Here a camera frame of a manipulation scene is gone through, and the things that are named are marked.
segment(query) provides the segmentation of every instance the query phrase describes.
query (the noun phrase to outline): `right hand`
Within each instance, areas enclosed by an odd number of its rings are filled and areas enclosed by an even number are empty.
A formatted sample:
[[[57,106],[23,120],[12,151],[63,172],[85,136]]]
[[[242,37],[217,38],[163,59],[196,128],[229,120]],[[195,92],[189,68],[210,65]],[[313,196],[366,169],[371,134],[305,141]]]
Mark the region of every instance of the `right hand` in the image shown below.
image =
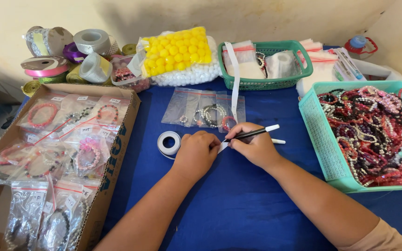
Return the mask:
[[[234,126],[226,135],[226,139],[232,139],[238,133],[255,131],[263,128],[261,125],[245,122]],[[269,133],[262,133],[243,139],[243,141],[232,139],[228,146],[244,155],[254,165],[268,170],[279,163],[283,157],[277,152],[272,143]]]

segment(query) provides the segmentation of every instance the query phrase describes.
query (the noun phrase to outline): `cardboard box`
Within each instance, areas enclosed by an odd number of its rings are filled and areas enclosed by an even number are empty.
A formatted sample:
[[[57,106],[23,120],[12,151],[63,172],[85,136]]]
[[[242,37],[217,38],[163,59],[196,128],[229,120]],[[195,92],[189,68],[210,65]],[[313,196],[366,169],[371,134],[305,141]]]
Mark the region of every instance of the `cardboard box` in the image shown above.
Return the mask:
[[[1,137],[0,151],[13,140],[19,138],[20,127],[16,124],[23,115],[29,111],[35,100],[45,95],[49,89],[96,97],[109,95],[114,97],[131,98],[130,106],[123,118],[123,123],[120,126],[119,133],[114,141],[113,147],[111,148],[111,157],[108,159],[106,164],[102,184],[95,195],[92,207],[83,223],[83,233],[80,241],[77,243],[77,251],[91,250],[99,241],[106,214],[108,212],[109,203],[113,195],[114,186],[117,182],[117,177],[119,175],[128,141],[130,140],[131,131],[133,129],[134,121],[136,120],[137,110],[139,109],[141,100],[139,100],[139,97],[132,89],[124,87],[68,83],[43,84],[34,96],[24,105],[12,125]],[[7,226],[10,200],[11,190],[8,186],[0,185],[0,250],[7,249],[6,243],[3,240],[3,232]]]

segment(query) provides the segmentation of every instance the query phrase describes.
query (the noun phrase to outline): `white label tape roll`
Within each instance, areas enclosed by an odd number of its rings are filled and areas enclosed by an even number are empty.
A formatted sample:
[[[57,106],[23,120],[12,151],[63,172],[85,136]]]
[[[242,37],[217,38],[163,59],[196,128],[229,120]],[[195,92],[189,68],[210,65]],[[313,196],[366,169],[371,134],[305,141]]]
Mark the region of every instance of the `white label tape roll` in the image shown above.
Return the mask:
[[[167,148],[164,146],[164,140],[166,138],[172,138],[175,140],[175,145],[173,145],[170,148]],[[178,152],[179,148],[181,147],[181,137],[172,131],[167,131],[163,132],[161,135],[159,135],[158,138],[158,149],[164,155],[165,157],[169,159],[175,159],[173,157],[170,157],[170,155],[174,155]]]

